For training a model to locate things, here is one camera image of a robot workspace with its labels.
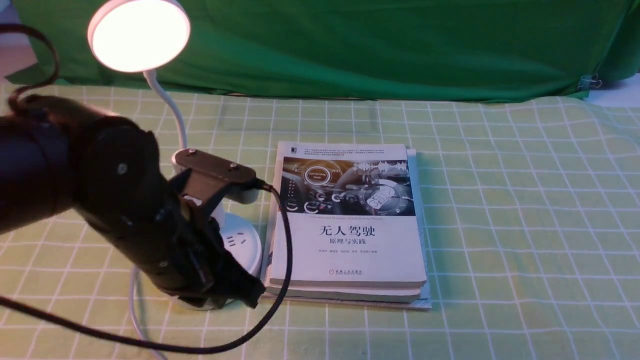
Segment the grid pattern cloth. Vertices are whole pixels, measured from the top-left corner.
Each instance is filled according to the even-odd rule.
[[[5,99],[13,86],[0,86]],[[172,175],[177,132],[151,91],[52,86],[42,93],[153,130],[163,173]],[[416,149],[428,224],[432,311],[288,302],[254,340],[207,358],[639,359],[640,108],[557,97],[480,105],[173,96],[190,146],[251,166],[267,181],[279,140]],[[227,209],[264,237],[268,204],[263,194]],[[72,211],[0,236],[0,293],[135,336],[130,267]],[[271,305],[189,311],[143,283],[148,332],[167,343],[228,342]],[[0,358],[152,357],[0,309]]]

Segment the lamp head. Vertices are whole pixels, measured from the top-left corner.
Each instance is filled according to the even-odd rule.
[[[191,33],[176,0],[109,0],[89,23],[87,39],[101,64],[120,72],[141,72],[173,60]]]

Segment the green cloth backdrop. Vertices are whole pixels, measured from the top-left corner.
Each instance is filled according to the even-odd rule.
[[[60,52],[61,83],[145,88],[100,65],[86,40],[103,0],[13,0]],[[640,0],[181,0],[184,52],[158,70],[172,90],[264,97],[523,101],[584,97],[581,77],[640,67]],[[39,64],[10,77],[29,83]]]

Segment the stacked books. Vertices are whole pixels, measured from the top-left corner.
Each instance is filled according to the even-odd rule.
[[[280,142],[273,184],[291,223],[289,299],[431,307],[415,151]],[[275,201],[267,238],[262,280],[274,297],[286,268]]]

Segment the black cable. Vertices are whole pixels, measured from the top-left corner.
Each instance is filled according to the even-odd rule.
[[[60,73],[60,58],[58,57],[58,52],[56,51],[56,48],[53,47],[51,41],[43,33],[30,26],[26,26],[23,24],[0,24],[0,34],[7,33],[20,33],[38,39],[43,42],[47,48],[49,48],[49,50],[51,51],[51,55],[53,56],[53,73],[47,79],[33,85],[21,86],[15,89],[11,93],[11,95],[9,95],[9,99],[7,100],[7,102],[9,103],[9,109],[11,109],[11,111],[15,114],[21,114],[25,112],[25,109],[20,106],[20,95],[29,90],[42,88],[43,86],[53,84],[57,80],[58,74]]]
[[[273,305],[269,308],[267,313],[262,317],[262,319],[260,319],[260,321],[257,324],[255,324],[255,326],[251,330],[249,330],[246,334],[242,335],[240,338],[234,341],[231,341],[230,343],[227,343],[224,345],[218,345],[215,347],[202,347],[202,348],[154,343],[153,341],[144,341],[144,340],[129,338],[127,336],[112,334],[110,332],[104,332],[97,329],[92,329],[90,327],[86,327],[79,323],[72,322],[65,318],[61,318],[57,315],[47,313],[45,311],[36,309],[35,307],[31,307],[29,305],[16,302],[2,296],[0,296],[0,306],[7,307],[19,313],[23,313],[25,315],[38,318],[40,320],[44,320],[46,322],[50,322],[50,323],[62,326],[69,330],[76,331],[81,334],[91,336],[93,338],[113,341],[115,343],[131,345],[139,348],[154,349],[154,350],[166,351],[166,352],[177,352],[181,354],[198,354],[198,355],[219,354],[221,352],[225,352],[225,351],[229,351],[234,348],[237,348],[242,344],[246,343],[247,341],[249,341],[260,330],[262,330],[262,328],[264,328],[264,326],[270,321],[270,319],[276,313],[276,311],[280,307],[280,304],[284,300],[287,290],[289,289],[289,283],[291,282],[291,272],[293,270],[293,244],[291,240],[291,227],[289,225],[289,217],[287,216],[287,211],[285,208],[282,207],[282,204],[280,203],[280,194],[273,186],[265,183],[264,181],[260,181],[259,188],[261,190],[270,192],[275,197],[276,203],[278,204],[278,208],[280,209],[280,213],[282,214],[282,222],[284,223],[284,233],[285,233],[285,240],[287,244],[287,270],[284,275],[282,288],[280,289],[278,296],[273,301]]]

